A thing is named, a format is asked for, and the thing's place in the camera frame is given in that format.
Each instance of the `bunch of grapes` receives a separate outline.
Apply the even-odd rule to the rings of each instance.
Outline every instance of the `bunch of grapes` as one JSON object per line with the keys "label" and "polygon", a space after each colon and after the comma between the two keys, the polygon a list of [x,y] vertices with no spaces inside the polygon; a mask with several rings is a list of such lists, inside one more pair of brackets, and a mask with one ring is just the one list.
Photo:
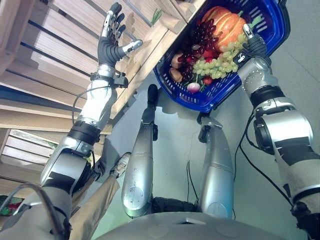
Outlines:
{"label": "bunch of grapes", "polygon": [[221,47],[222,53],[217,59],[205,59],[201,57],[193,65],[192,72],[201,76],[210,76],[212,79],[223,79],[230,72],[236,73],[238,66],[233,62],[234,57],[243,48],[243,43],[246,41],[243,33],[237,36],[237,41],[229,42],[227,46]]}
{"label": "bunch of grapes", "polygon": [[213,36],[215,30],[216,26],[214,25],[213,19],[198,23],[193,29],[189,40],[185,42],[182,48],[183,55],[178,58],[178,62],[182,63],[180,72],[183,81],[189,81],[193,78],[193,66],[203,55],[210,59],[219,56],[219,52],[216,50],[216,43],[219,38]]}

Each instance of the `khaki pants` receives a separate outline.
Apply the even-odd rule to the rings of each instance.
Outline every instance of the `khaki pants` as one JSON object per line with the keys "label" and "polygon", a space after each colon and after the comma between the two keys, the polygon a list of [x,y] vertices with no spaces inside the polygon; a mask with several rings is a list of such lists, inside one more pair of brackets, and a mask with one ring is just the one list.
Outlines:
{"label": "khaki pants", "polygon": [[90,240],[119,189],[116,177],[109,176],[89,200],[71,217],[70,240]]}

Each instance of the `pumpkin stem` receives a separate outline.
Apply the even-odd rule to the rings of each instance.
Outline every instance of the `pumpkin stem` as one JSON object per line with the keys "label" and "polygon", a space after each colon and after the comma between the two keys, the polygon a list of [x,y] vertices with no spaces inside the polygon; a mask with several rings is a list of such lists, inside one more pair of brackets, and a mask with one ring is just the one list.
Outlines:
{"label": "pumpkin stem", "polygon": [[254,26],[257,25],[258,23],[260,23],[262,20],[263,20],[263,19],[262,19],[262,17],[261,17],[260,15],[257,16],[257,17],[255,17],[255,18],[253,19],[252,23],[249,23],[250,28],[253,29]]}
{"label": "pumpkin stem", "polygon": [[238,16],[241,17],[241,15],[244,13],[243,10],[241,10],[239,13],[238,13]]}

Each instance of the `person's leg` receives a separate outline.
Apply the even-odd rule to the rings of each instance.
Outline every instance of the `person's leg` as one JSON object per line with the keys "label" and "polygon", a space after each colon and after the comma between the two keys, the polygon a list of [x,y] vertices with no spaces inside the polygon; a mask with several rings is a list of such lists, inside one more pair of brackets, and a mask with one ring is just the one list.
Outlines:
{"label": "person's leg", "polygon": [[105,215],[114,195],[119,189],[117,178],[126,170],[130,154],[125,153],[111,169],[109,177],[71,217],[70,240],[90,240],[100,219]]}

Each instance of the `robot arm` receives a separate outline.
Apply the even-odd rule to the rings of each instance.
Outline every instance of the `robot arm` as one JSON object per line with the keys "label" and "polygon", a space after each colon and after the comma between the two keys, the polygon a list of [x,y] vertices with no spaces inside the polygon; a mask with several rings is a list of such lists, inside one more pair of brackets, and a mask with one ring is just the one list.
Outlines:
{"label": "robot arm", "polygon": [[72,195],[89,178],[99,176],[85,157],[91,155],[93,145],[99,141],[100,132],[109,120],[111,107],[117,99],[116,88],[128,87],[125,74],[115,69],[116,62],[143,44],[141,40],[135,40],[126,46],[118,46],[119,37],[126,28],[120,26],[125,18],[123,13],[118,16],[121,9],[116,2],[106,14],[98,42],[99,65],[91,74],[87,101],[41,173],[42,187],[38,192],[53,206],[55,219],[49,217],[48,208],[42,203],[43,197],[33,193],[4,224],[1,239],[69,239]]}
{"label": "robot arm", "polygon": [[262,38],[254,36],[247,24],[243,31],[249,47],[234,61],[250,58],[238,75],[254,108],[256,141],[264,152],[275,156],[297,227],[311,239],[319,239],[320,156],[311,147],[311,126],[272,75]]}

